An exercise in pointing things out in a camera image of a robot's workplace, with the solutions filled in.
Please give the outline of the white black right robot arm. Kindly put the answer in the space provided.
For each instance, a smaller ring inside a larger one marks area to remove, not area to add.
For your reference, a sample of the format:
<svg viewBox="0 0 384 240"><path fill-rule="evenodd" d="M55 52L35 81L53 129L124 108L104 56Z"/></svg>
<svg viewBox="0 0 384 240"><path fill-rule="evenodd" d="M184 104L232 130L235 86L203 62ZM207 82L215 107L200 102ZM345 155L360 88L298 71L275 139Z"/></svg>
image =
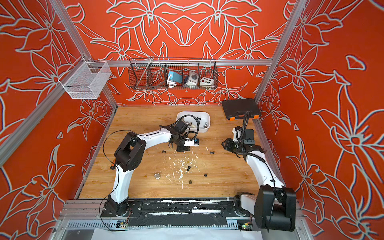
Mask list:
<svg viewBox="0 0 384 240"><path fill-rule="evenodd" d="M277 177L262 147L255 145L254 131L247 128L250 116L246 112L243 124L233 129L233 138L222 142L224 150L245 160L260 187L256 196L238 194L235 208L253 215L259 229L292 232L296 227L296 193Z"/></svg>

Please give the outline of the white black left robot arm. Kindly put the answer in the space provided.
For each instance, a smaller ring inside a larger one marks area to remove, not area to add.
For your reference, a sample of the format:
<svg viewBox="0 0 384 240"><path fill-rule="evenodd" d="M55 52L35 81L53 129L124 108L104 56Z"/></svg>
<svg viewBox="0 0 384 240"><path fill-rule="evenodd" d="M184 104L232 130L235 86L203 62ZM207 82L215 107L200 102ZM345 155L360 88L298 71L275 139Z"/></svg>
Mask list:
<svg viewBox="0 0 384 240"><path fill-rule="evenodd" d="M168 143L169 148L176 146L177 152L188 152L191 147L200 144L198 133L201 118L191 114L183 115L170 125L159 126L159 130L137 134L128 132L117 147L113 162L116 177L113 190L106 197L104 207L100 209L101 217L124 217L133 212L129 206L129 187L134 170L142 162L147 149Z"/></svg>

